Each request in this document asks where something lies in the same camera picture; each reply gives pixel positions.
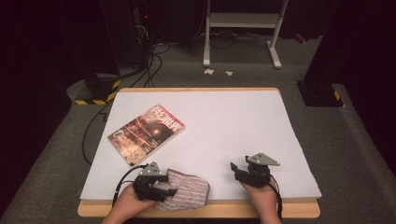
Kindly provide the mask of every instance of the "paper scrap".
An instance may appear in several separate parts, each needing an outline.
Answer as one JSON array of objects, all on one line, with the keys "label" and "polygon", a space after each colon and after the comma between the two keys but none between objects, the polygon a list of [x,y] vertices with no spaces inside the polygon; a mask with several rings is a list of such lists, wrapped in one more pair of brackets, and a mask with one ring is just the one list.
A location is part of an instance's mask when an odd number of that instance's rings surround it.
[{"label": "paper scrap", "polygon": [[214,71],[215,71],[215,70],[206,69],[206,70],[205,70],[205,74],[213,75],[213,72],[214,72]]}]

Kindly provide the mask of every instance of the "magazine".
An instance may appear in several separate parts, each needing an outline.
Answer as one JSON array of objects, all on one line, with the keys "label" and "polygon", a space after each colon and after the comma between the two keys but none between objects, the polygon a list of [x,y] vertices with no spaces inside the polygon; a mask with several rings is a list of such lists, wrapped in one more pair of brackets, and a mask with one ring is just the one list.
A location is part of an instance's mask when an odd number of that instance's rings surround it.
[{"label": "magazine", "polygon": [[108,139],[134,166],[184,128],[185,125],[163,106],[155,105],[109,135]]}]

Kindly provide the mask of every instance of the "white metal frame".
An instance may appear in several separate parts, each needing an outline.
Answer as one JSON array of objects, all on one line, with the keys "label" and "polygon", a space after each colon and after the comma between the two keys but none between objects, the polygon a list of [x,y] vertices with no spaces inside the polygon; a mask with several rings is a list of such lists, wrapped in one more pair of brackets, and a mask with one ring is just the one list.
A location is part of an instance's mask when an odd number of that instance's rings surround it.
[{"label": "white metal frame", "polygon": [[210,0],[206,6],[206,30],[204,48],[204,66],[210,66],[210,28],[211,27],[247,27],[247,28],[273,28],[272,40],[267,41],[267,46],[276,69],[282,68],[277,56],[275,44],[279,30],[285,16],[289,0],[283,0],[279,13],[212,13],[210,11]]}]

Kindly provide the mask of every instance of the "gray patterned cloth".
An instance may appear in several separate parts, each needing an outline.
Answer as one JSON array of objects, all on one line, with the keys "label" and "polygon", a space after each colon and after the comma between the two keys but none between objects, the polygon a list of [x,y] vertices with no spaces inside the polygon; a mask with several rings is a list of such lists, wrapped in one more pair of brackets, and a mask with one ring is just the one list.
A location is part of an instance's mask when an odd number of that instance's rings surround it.
[{"label": "gray patterned cloth", "polygon": [[178,171],[168,169],[168,183],[159,182],[157,189],[177,189],[173,197],[167,197],[163,203],[157,203],[156,208],[161,211],[175,211],[195,209],[207,204],[210,186],[201,177],[184,175]]}]

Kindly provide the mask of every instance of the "human hand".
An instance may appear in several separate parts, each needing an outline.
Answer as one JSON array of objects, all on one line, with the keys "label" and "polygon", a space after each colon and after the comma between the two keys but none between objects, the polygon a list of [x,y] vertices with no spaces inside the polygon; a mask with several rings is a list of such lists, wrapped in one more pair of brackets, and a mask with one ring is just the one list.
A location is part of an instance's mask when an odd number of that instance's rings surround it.
[{"label": "human hand", "polygon": [[[260,216],[261,224],[278,224],[282,223],[276,212],[276,193],[271,189],[270,186],[265,185],[262,188],[251,187],[248,184],[240,182],[244,189],[250,196],[250,200],[256,207],[257,212]],[[270,183],[276,188],[276,182],[271,177]]]},{"label": "human hand", "polygon": [[133,184],[130,184],[122,191],[113,208],[102,221],[102,224],[121,224],[155,203],[152,200],[140,201],[134,192]]}]

